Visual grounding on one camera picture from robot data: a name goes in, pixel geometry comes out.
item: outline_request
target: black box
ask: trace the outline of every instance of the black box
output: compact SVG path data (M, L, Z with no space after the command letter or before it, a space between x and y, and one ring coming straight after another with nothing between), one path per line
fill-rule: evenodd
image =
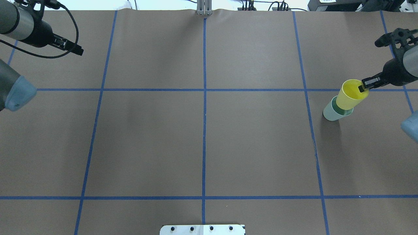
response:
M361 3L362 0L309 0L308 8L310 11L356 11Z

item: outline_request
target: table surface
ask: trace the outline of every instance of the table surface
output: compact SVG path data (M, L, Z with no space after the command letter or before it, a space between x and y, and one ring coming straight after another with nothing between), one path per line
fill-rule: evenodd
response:
M418 82L372 90L336 122L322 110L345 80L380 72L392 54L374 41L418 28L418 14L73 14L81 57L1 47L38 88L21 110L0 112L3 234L202 223L416 234L418 145L400 123L418 108ZM65 12L45 20L73 39Z

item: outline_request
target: white metal plate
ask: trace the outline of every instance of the white metal plate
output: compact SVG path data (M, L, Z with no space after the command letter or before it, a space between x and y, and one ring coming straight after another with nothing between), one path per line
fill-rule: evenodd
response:
M245 225L165 225L160 235L245 235Z

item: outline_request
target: yellow cup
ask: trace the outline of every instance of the yellow cup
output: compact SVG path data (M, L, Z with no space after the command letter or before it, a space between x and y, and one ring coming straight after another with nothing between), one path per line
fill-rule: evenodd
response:
M361 84L362 82L356 79L345 81L338 93L337 106L344 110L350 110L364 100L369 95L369 91L360 92L359 86Z

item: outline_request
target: white bracket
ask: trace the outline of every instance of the white bracket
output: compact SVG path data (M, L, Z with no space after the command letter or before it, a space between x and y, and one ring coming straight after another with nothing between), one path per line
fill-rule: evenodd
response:
M245 235L245 225L166 225L160 235Z
M212 0L197 0L197 15L212 15Z

